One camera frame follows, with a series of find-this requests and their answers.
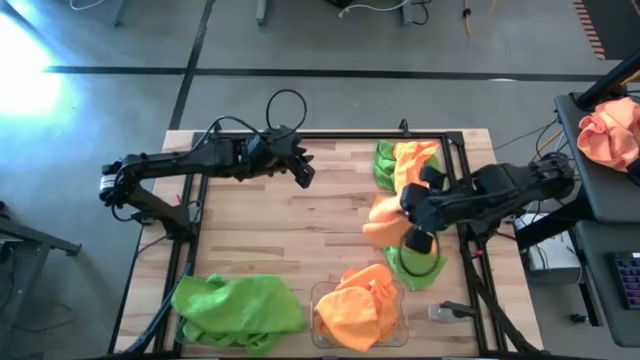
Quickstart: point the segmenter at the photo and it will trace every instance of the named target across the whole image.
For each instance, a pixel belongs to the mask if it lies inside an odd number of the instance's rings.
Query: black metal frame
[[[192,138],[192,144],[194,144],[197,141],[197,139],[199,139],[199,137],[202,136],[202,134],[203,132],[194,133]],[[409,130],[406,120],[402,120],[400,122],[399,130],[380,130],[380,131],[362,130],[362,131],[349,131],[349,132],[339,131],[339,130],[338,131],[300,131],[300,135],[303,139],[437,140],[442,144],[445,169],[446,169],[447,176],[449,178],[450,183],[454,183],[454,181],[456,181],[456,178],[457,178],[454,164],[453,164],[453,155],[451,151],[451,146],[455,146],[457,149],[461,170],[462,170],[462,176],[465,179],[470,180],[471,171],[469,169],[464,137],[462,132],[460,131],[445,131],[445,132],[413,131],[412,132]],[[227,136],[228,137],[236,137],[236,136],[245,137],[246,133],[232,132],[232,133],[228,133]],[[185,202],[189,201],[190,194],[192,191],[192,186],[193,186],[192,185],[193,179],[194,179],[193,175],[188,175],[185,178],[185,184],[184,184],[183,194],[182,194],[182,199]],[[208,182],[208,178],[203,177],[201,180],[200,190],[199,190],[198,199],[197,199],[199,201],[199,204],[201,204],[201,206],[204,206],[204,201],[206,199],[207,182]],[[202,222],[198,221],[197,228],[196,228],[196,237],[189,244],[187,263],[185,265],[185,267],[190,266],[190,268],[186,271],[187,275],[192,275],[195,268],[195,258],[198,251],[198,241],[199,241],[201,225],[202,225]],[[470,256],[469,242],[462,238],[459,226],[458,226],[458,236],[460,240],[461,256],[463,257],[463,259],[465,258],[470,259],[471,256]],[[180,258],[182,244],[183,243],[176,241],[174,242],[173,247],[171,249],[169,266],[167,269],[167,277],[166,277],[164,292],[163,292],[163,305],[168,304],[168,297],[171,296],[172,289],[174,288],[176,281],[179,280],[177,279],[177,276],[178,276],[177,271],[178,271],[178,262]],[[481,256],[479,258],[480,265],[482,268],[483,282],[484,284],[486,284],[486,287],[489,293],[495,298],[495,294],[496,294],[495,284],[493,281],[493,275],[490,271],[491,265],[489,263],[488,253],[486,252],[486,245],[484,243],[479,243],[478,248],[483,250],[485,254],[484,256]],[[478,345],[478,353],[479,355],[483,355],[488,352],[491,352],[492,350],[489,350],[489,346],[487,342],[484,321],[483,321],[482,313],[480,310],[480,301],[479,301],[478,292],[469,282],[470,274],[471,274],[470,272],[473,272],[475,274],[476,270],[473,266],[473,263],[469,261],[463,261],[463,266],[465,271],[465,278],[467,280],[466,281],[467,291],[469,293],[470,305],[477,309],[476,314],[472,318],[473,318],[473,327],[476,334],[476,341]],[[133,274],[133,268],[134,266],[132,265],[131,271],[129,274],[129,282]],[[119,315],[118,321],[116,322],[116,327],[114,328],[111,344],[109,347],[109,353],[112,353],[115,347],[115,342],[116,342],[118,330],[120,327],[120,321],[122,318],[122,313],[124,310],[127,293],[128,293],[128,286],[123,296],[120,315]],[[154,330],[155,340],[153,344],[153,352],[146,353],[146,354],[131,354],[132,355],[131,358],[141,359],[148,356],[151,356],[152,358],[154,356],[156,358],[175,358],[175,357],[181,356],[182,345],[175,340],[171,350],[164,350],[165,338],[166,338],[167,327],[168,327],[168,314],[170,311],[170,307],[166,308],[166,306],[161,306],[160,311],[164,313],[160,317],[156,316],[156,319],[158,319],[159,321],[158,321],[158,324],[154,324],[154,328],[157,327],[157,329]],[[497,353],[502,355],[507,354],[508,349],[506,345],[505,333],[499,326],[499,323],[496,317],[493,314],[490,314],[490,317],[491,317],[491,322],[493,325],[493,330],[494,330],[495,339],[496,339],[496,347],[497,347],[496,351]]]

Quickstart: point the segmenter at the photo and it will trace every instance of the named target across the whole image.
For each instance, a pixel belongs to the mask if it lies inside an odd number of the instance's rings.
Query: orange cloth in container
[[[589,159],[618,171],[638,158],[640,105],[631,98],[608,101],[580,120],[578,148]]]
[[[369,212],[369,222],[362,227],[365,237],[375,245],[381,248],[398,246],[402,236],[411,228],[411,223],[400,207],[402,189],[411,183],[429,186],[420,180],[420,170],[424,163],[435,155],[438,146],[436,141],[396,144],[393,156],[396,158],[394,184],[397,195],[378,195]]]
[[[361,271],[350,269],[336,291],[316,305],[314,331],[360,352],[390,339],[398,321],[392,279],[391,271],[380,264]]]

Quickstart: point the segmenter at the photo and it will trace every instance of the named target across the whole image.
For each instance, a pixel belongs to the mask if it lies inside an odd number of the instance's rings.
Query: black table
[[[577,221],[590,220],[612,224],[640,224],[640,187],[626,174],[599,165],[578,149],[578,124],[589,112],[580,110],[574,102],[577,95],[555,99],[558,119],[573,153],[582,185],[572,202],[517,232],[521,248],[528,248],[541,240],[573,227]]]
[[[613,341],[623,347],[640,347],[640,311],[625,310],[605,261],[610,252],[638,252],[639,225],[604,225],[580,221],[575,226]]]

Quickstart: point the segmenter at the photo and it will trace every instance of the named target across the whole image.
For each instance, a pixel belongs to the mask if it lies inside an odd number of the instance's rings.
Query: green cloth
[[[431,269],[436,261],[436,254],[421,254],[411,249],[402,249],[402,260],[406,267],[414,273],[423,273]],[[447,258],[440,254],[440,262],[436,266],[435,270],[423,277],[413,277],[409,275],[400,265],[398,259],[398,247],[390,246],[382,249],[382,253],[387,257],[389,267],[393,270],[396,276],[409,288],[411,291],[426,289],[431,286],[433,281],[438,277],[440,271],[447,263]]]
[[[376,184],[381,190],[392,192],[395,195],[393,185],[393,171],[396,168],[396,159],[393,157],[393,149],[396,144],[380,140],[373,155],[373,175]]]
[[[223,280],[185,276],[171,298],[184,321],[176,338],[215,346],[244,346],[253,357],[266,356],[287,332],[305,327],[296,297],[275,276]]]

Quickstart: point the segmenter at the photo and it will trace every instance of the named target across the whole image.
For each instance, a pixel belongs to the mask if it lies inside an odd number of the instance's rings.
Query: wooden table
[[[496,161],[486,129],[462,130],[471,171]],[[187,150],[192,131],[169,131],[163,151]],[[280,276],[310,314],[311,288],[321,281],[338,281],[349,267],[362,269],[385,263],[381,252],[362,235],[377,192],[372,159],[377,140],[304,140],[315,159],[311,187],[301,189],[291,174],[261,177],[239,183],[211,179],[203,212],[195,275],[212,273],[233,279],[257,274]],[[198,177],[192,199],[197,197]],[[169,203],[182,192],[184,177],[157,179],[153,192]],[[511,233],[508,226],[500,229]],[[162,236],[161,226],[145,228],[144,246]],[[409,341],[402,347],[374,347],[366,354],[347,349],[320,349],[311,341],[310,326],[290,334],[270,354],[274,357],[311,356],[473,356],[477,345],[471,322],[443,325],[427,319],[429,304],[445,300],[469,303],[455,227],[441,235],[447,265],[424,291],[404,290],[403,312]],[[137,259],[115,350],[133,343],[162,300],[171,243],[161,242]],[[513,240],[496,236],[488,243],[498,301],[516,327],[534,346],[542,348],[518,248]],[[484,311],[489,343],[494,344],[488,311]],[[165,343],[171,348],[176,316],[172,314]],[[243,348],[216,348],[185,344],[183,356],[246,356]]]

